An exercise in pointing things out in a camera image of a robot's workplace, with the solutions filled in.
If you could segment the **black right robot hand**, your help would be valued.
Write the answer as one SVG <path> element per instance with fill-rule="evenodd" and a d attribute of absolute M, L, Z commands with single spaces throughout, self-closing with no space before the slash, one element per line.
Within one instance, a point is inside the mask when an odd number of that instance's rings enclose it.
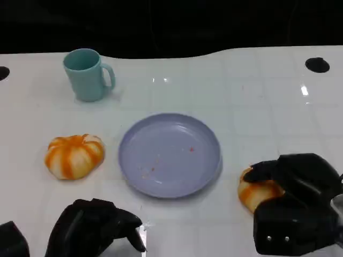
<path fill-rule="evenodd" d="M 249 183 L 272 180 L 307 206 L 328 206 L 332 198 L 342 193 L 342 177 L 314 153 L 286 154 L 277 160 L 256 163 L 243 179 Z"/>

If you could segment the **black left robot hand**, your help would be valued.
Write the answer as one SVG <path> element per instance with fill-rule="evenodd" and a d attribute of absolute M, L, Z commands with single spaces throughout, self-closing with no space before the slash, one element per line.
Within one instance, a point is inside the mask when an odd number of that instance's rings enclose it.
<path fill-rule="evenodd" d="M 49 237 L 45 256 L 100 256 L 116 239 L 126 238 L 136 251 L 146 252 L 135 214 L 100 199 L 77 199 L 67 206 Z"/>

